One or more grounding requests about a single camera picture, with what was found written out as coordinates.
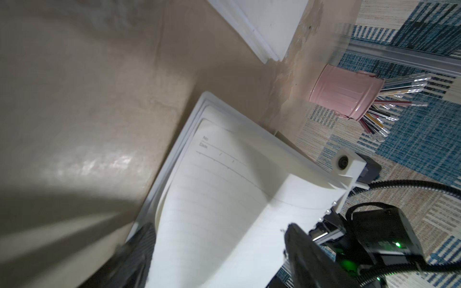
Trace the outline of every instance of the metal bar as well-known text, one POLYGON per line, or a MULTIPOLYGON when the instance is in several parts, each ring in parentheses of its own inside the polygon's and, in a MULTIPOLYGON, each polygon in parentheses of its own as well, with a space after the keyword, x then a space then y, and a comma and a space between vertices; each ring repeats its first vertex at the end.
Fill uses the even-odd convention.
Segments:
POLYGON ((404 48, 350 40, 347 53, 461 77, 461 60, 404 48))

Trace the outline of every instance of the lined paper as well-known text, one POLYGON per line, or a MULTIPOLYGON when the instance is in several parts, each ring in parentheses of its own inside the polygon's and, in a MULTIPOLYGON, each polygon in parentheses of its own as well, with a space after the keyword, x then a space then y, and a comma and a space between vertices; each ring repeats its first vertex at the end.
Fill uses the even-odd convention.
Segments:
POLYGON ((309 231, 343 192, 319 193, 203 119, 165 197, 146 287, 265 287, 284 262, 284 230, 309 231))

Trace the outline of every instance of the pen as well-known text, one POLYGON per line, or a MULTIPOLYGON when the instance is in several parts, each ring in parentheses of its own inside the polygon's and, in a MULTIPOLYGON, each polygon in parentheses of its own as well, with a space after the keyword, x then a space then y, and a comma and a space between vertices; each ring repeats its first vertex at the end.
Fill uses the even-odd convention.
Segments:
POLYGON ((380 122, 381 124, 384 124, 384 121, 381 120, 381 118, 379 118, 377 115, 374 115, 374 114, 371 114, 371 115, 374 116, 374 118, 378 120, 378 122, 380 122))
POLYGON ((384 111, 379 111, 378 109, 374 109, 374 108, 371 108, 368 109, 368 112, 372 113, 372 114, 375 114, 375 115, 378 115, 378 116, 381 116, 383 118, 386 118, 387 120, 390 120, 390 121, 398 121, 399 118, 396 117, 396 116, 392 116, 390 115, 389 113, 386 113, 384 111))
POLYGON ((367 134, 372 134, 372 131, 370 130, 370 128, 365 124, 365 122, 362 119, 359 120, 359 123, 362 126, 362 128, 365 130, 365 132, 367 132, 367 134))
POLYGON ((381 92, 378 93, 378 96, 392 95, 392 94, 414 93, 414 92, 421 92, 423 90, 424 90, 424 87, 413 88, 413 89, 392 89, 392 90, 381 91, 381 92))
MULTIPOLYGON (((386 100, 383 96, 376 96, 376 99, 379 99, 379 100, 386 100)), ((378 103, 380 104, 384 109, 386 110, 390 110, 392 107, 395 107, 394 105, 392 104, 381 104, 381 103, 378 103)))
POLYGON ((392 94, 392 95, 388 95, 388 96, 394 96, 394 97, 397 97, 397 98, 403 98, 405 96, 405 94, 392 94))
POLYGON ((384 85, 381 88, 381 91, 385 90, 391 90, 391 89, 403 89, 403 88, 411 88, 411 87, 424 87, 428 84, 427 81, 422 81, 422 82, 410 82, 410 83, 402 83, 402 84, 390 84, 390 85, 384 85))
POLYGON ((430 80, 431 76, 427 73, 418 73, 418 74, 411 74, 411 75, 406 75, 406 76, 400 76, 400 77, 395 77, 395 78, 388 78, 385 81, 385 85, 388 85, 389 83, 399 83, 403 81, 407 82, 419 82, 419 81, 425 81, 425 80, 430 80))
POLYGON ((392 104, 392 105, 401 105, 401 106, 421 106, 427 107, 429 103, 427 102, 419 102, 419 101, 392 101, 392 100, 375 100, 373 103, 375 104, 392 104))
POLYGON ((374 139, 378 140, 378 142, 381 142, 383 143, 384 142, 384 137, 382 137, 380 134, 378 133, 375 133, 375 134, 372 134, 374 139))
POLYGON ((368 120, 370 120, 372 125, 375 126, 376 128, 380 129, 381 131, 383 131, 386 134, 390 133, 389 130, 387 130, 380 122, 378 122, 376 119, 374 119, 374 117, 371 116, 369 113, 366 113, 365 117, 368 118, 368 120))
POLYGON ((362 117, 362 120, 370 127, 371 130, 381 134, 382 137, 387 137, 387 133, 383 132, 376 124, 373 125, 373 122, 367 117, 362 117))

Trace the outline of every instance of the beige table surface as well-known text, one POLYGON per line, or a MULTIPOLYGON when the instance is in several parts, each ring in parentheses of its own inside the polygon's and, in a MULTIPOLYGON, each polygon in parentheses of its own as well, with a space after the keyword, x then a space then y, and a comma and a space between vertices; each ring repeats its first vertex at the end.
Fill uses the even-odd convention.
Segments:
POLYGON ((293 140, 359 0, 310 0, 262 64, 204 0, 0 3, 0 286, 75 287, 123 243, 211 91, 293 140))

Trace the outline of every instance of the notebook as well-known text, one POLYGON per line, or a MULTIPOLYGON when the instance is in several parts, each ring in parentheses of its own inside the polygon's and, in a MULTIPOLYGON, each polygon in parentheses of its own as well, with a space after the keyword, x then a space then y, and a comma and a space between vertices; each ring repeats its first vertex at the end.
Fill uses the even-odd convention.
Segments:
POLYGON ((284 232, 306 232, 347 189, 205 92, 133 227, 155 222, 147 288, 266 287, 284 263, 284 232))

